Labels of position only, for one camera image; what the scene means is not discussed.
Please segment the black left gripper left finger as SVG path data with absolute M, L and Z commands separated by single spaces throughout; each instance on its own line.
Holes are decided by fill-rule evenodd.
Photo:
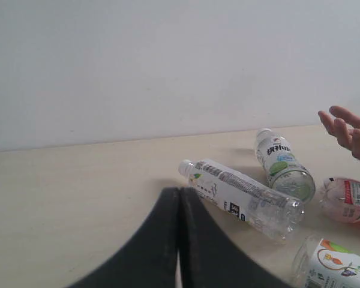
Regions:
M 179 204 L 179 189 L 164 188 L 127 243 L 71 287 L 175 287 Z

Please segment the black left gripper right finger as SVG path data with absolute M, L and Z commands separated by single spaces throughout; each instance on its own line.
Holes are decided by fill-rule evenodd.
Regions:
M 183 287 L 289 287 L 228 238 L 192 188 L 179 190 L 178 251 Z

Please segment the person's open hand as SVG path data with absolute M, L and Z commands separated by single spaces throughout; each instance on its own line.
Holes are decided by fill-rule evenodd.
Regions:
M 360 161 L 360 116 L 341 106 L 331 106 L 329 112 L 331 115 L 322 110 L 318 112 L 327 133 Z

